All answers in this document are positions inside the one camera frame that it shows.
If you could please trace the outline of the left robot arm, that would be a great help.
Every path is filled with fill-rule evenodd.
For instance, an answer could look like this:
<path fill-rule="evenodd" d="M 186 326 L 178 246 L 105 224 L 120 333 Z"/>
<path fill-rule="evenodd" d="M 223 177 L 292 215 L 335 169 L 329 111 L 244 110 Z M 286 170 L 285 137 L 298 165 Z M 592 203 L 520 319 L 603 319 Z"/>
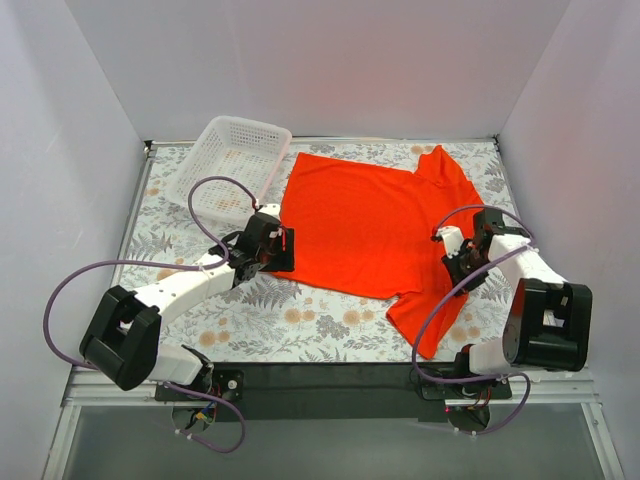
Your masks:
<path fill-rule="evenodd" d="M 144 381 L 177 384 L 193 400 L 205 398 L 213 386 L 214 365 L 188 346 L 163 345 L 163 327 L 211 297 L 253 279 L 259 272 L 294 269 L 294 230 L 282 225 L 280 206 L 266 204 L 243 231 L 223 238 L 194 269 L 175 273 L 134 290 L 119 285 L 102 297 L 81 340 L 79 352 L 124 391 Z"/>

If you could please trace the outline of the orange t shirt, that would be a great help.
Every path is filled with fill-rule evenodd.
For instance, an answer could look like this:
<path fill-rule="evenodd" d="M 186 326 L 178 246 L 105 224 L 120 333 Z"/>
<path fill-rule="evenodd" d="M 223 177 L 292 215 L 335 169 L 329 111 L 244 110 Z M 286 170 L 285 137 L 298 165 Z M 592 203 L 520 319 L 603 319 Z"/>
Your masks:
<path fill-rule="evenodd" d="M 431 239 L 455 211 L 465 237 L 473 234 L 470 205 L 481 203 L 473 183 L 436 146 L 415 171 L 298 155 L 281 202 L 281 220 L 295 230 L 295 270 L 284 278 L 313 287 L 395 302 L 387 319 L 421 356 L 435 355 L 456 321 L 464 296 L 426 318 L 450 291 Z"/>

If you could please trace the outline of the floral patterned table mat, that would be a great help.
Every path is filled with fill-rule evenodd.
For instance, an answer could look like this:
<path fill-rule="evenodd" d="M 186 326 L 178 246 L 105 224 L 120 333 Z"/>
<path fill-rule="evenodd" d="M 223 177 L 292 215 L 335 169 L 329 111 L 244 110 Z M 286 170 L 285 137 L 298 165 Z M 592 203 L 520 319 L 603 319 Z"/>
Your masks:
<path fill-rule="evenodd" d="M 516 213 L 495 140 L 485 142 L 295 138 L 265 200 L 279 203 L 298 153 L 415 170 L 419 155 L 441 144 L 462 167 L 482 200 Z M 134 207 L 124 256 L 191 264 L 210 246 L 186 209 L 165 190 L 191 144 L 153 145 Z M 120 267 L 116 284 L 127 289 L 155 283 L 172 270 Z M 373 300 L 297 284 L 268 274 L 212 297 L 163 327 L 160 340 L 188 345 L 214 362 L 404 362 L 411 345 L 385 318 L 391 300 Z M 511 305 L 509 282 L 496 268 L 474 290 L 440 341 L 434 361 L 452 361 L 466 344 L 501 337 Z"/>

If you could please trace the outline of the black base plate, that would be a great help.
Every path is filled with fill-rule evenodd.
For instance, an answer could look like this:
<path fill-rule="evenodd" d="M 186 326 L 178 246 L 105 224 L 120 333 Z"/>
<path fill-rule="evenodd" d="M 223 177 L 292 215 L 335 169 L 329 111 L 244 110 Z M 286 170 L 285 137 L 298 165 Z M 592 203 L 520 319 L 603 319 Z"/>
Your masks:
<path fill-rule="evenodd" d="M 185 386 L 216 395 L 248 420 L 414 418 L 447 420 L 445 403 L 462 401 L 488 420 L 488 400 L 512 397 L 508 382 L 442 384 L 398 363 L 219 363 Z"/>

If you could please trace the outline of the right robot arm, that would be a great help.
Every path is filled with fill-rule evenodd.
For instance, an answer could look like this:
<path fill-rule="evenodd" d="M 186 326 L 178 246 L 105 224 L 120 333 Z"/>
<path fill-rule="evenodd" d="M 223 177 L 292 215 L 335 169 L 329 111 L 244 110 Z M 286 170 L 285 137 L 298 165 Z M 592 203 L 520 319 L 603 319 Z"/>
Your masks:
<path fill-rule="evenodd" d="M 464 397 L 475 397 L 489 376 L 521 370 L 579 372 L 587 361 L 593 294 L 571 283 L 540 256 L 533 235 L 505 223 L 505 211 L 484 207 L 473 215 L 473 235 L 439 223 L 432 239 L 455 294 L 480 287 L 497 268 L 512 288 L 512 304 L 502 336 L 461 349 L 453 363 L 452 383 Z"/>

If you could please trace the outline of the white plastic basket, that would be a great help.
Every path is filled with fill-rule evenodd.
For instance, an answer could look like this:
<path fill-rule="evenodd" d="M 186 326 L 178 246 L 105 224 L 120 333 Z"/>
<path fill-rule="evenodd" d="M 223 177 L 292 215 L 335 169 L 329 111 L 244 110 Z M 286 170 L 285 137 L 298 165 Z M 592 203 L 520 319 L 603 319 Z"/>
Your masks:
<path fill-rule="evenodd" d="M 234 116 L 211 120 L 171 177 L 165 197 L 185 208 L 191 188 L 209 176 L 240 182 L 257 199 L 267 192 L 292 134 L 273 124 Z M 193 195 L 201 217 L 242 226 L 253 213 L 250 198 L 227 181 L 207 182 Z"/>

